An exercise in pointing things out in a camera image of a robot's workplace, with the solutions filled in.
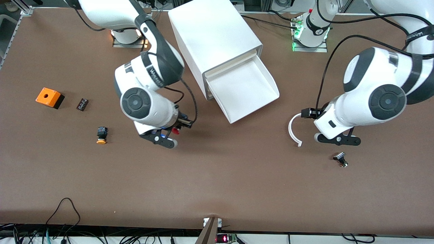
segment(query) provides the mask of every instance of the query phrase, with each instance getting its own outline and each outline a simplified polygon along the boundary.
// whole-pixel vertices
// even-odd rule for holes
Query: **red knob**
[[[175,135],[179,135],[179,130],[177,128],[172,128],[172,133]]]

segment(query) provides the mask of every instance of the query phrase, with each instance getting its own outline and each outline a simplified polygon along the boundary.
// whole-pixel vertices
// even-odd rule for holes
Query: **white chair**
[[[9,22],[12,22],[15,26],[18,24],[18,21],[14,20],[12,17],[7,16],[6,14],[0,14],[0,33],[1,34],[6,34],[8,33],[7,31],[5,31],[5,21],[8,20]],[[7,46],[9,45],[9,42],[7,43],[7,45],[2,45],[0,43],[0,57],[3,59]]]

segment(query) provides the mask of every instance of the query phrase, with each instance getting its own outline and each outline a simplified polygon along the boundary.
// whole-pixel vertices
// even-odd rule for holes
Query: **brown tabletop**
[[[109,31],[91,31],[72,9],[24,17],[0,71],[0,222],[45,223],[70,197],[81,224],[201,228],[202,218],[216,215],[232,230],[434,235],[432,101],[408,106],[386,124],[357,127],[358,147],[317,143],[313,121],[297,119],[298,148],[288,121],[315,106],[331,50],[294,53],[288,29],[247,22],[263,43],[261,59],[280,98],[230,125],[186,67],[199,118],[168,150],[138,136],[113,88],[114,70],[138,49],[112,48]],[[158,27],[177,46],[167,13]],[[398,29],[378,20],[334,25],[329,47],[355,33],[404,44]],[[348,62],[371,46],[357,39],[342,45],[321,105],[343,93]],[[59,110],[35,102],[43,87],[65,95]],[[172,87],[185,90],[180,82]],[[81,98],[89,99],[84,112],[76,110]],[[179,104],[194,114],[188,93]],[[98,126],[108,127],[106,145],[95,143]],[[331,159],[341,151],[347,168]],[[65,202],[50,223],[75,221]]]

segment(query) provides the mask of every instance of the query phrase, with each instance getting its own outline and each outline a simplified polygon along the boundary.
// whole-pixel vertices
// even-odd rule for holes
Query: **white curved handle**
[[[291,138],[292,138],[295,142],[298,143],[298,147],[301,147],[301,144],[302,144],[303,142],[300,141],[300,140],[299,140],[299,139],[294,135],[292,124],[293,124],[294,119],[297,118],[297,117],[300,117],[300,116],[301,116],[301,113],[296,114],[296,115],[295,115],[295,116],[294,116],[294,117],[289,121],[289,124],[288,124],[288,132],[289,132],[289,135],[291,136]]]

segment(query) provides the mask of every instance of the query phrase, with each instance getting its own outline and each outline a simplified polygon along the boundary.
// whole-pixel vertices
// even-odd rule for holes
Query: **orange block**
[[[36,102],[51,108],[58,109],[64,98],[64,95],[60,94],[59,92],[44,87],[36,98]]]

